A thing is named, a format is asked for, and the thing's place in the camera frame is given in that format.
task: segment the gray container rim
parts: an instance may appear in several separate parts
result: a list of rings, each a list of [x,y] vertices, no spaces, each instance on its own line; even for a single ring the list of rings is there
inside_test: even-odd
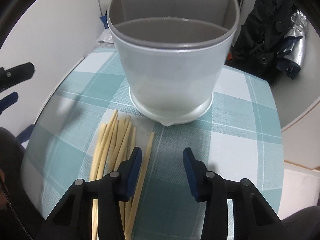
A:
[[[236,18],[233,26],[230,28],[230,30],[225,33],[224,35],[208,40],[208,41],[201,41],[201,42],[192,42],[192,43],[164,43],[164,42],[153,42],[153,41],[144,41],[136,38],[132,38],[130,36],[127,36],[120,31],[118,31],[114,25],[111,23],[110,20],[110,6],[112,5],[112,1],[110,2],[107,10],[107,23],[111,31],[114,33],[115,36],[120,38],[121,40],[124,40],[128,43],[138,45],[141,47],[147,47],[147,48],[154,48],[154,49],[202,49],[211,47],[213,45],[219,44],[222,41],[226,40],[228,37],[230,37],[233,33],[235,33],[236,29],[238,28],[239,24],[239,18],[240,18],[240,11],[239,11],[239,5],[237,0],[229,0],[229,2],[233,2],[233,5],[235,7],[236,11]]]

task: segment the checkered tablecloth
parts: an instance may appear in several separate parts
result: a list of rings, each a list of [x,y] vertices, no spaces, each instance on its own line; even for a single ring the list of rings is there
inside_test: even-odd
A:
[[[249,178],[278,210],[283,149],[267,82],[225,66],[209,111],[194,122],[170,127],[143,117],[128,90],[115,49],[98,48],[55,91],[35,126],[21,170],[24,189],[43,217],[75,179],[88,179],[97,129],[113,109],[132,116],[136,144],[143,151],[155,132],[134,240],[200,239],[205,204],[191,196],[182,163],[185,147],[225,179]],[[228,208],[232,239],[231,202]]]

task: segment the container base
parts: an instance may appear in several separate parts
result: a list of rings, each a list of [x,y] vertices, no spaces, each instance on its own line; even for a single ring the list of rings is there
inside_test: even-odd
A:
[[[137,98],[133,95],[133,93],[131,93],[130,87],[129,87],[129,96],[130,96],[131,102],[141,114],[143,114],[145,117],[153,121],[161,123],[164,126],[188,123],[198,119],[209,110],[213,100],[213,92],[212,92],[212,96],[210,98],[208,98],[202,105],[199,105],[198,107],[193,109],[191,112],[174,112],[174,111],[158,111],[145,106],[144,104],[140,103],[137,100]]]

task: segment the silver screw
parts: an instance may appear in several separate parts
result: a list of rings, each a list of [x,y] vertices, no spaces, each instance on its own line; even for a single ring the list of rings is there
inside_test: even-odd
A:
[[[119,172],[117,172],[117,171],[113,171],[110,173],[110,177],[112,177],[112,178],[116,178],[118,176],[119,176]]]
[[[242,184],[245,185],[245,186],[249,186],[251,184],[251,182],[248,179],[243,179],[242,180]]]
[[[75,181],[76,186],[80,186],[83,184],[83,179],[76,179]]]
[[[205,174],[208,178],[213,178],[216,174],[213,171],[207,171]]]

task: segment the black cord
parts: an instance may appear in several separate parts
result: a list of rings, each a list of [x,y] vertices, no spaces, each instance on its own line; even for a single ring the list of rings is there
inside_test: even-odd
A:
[[[2,190],[5,198],[7,199],[8,201],[8,204],[9,204],[9,207],[13,213],[13,215],[15,216],[16,220],[18,221],[18,223],[20,224],[21,228],[23,229],[23,231],[26,233],[26,235],[29,237],[30,240],[33,240],[33,237],[31,236],[31,234],[28,232],[28,230],[26,229],[26,227],[23,225],[23,223],[21,222],[20,218],[18,217],[15,209],[14,209],[14,206],[13,204],[11,203],[10,199],[9,199],[9,193],[6,189],[6,187],[4,186],[4,183],[1,179],[1,176],[0,176],[0,189]]]

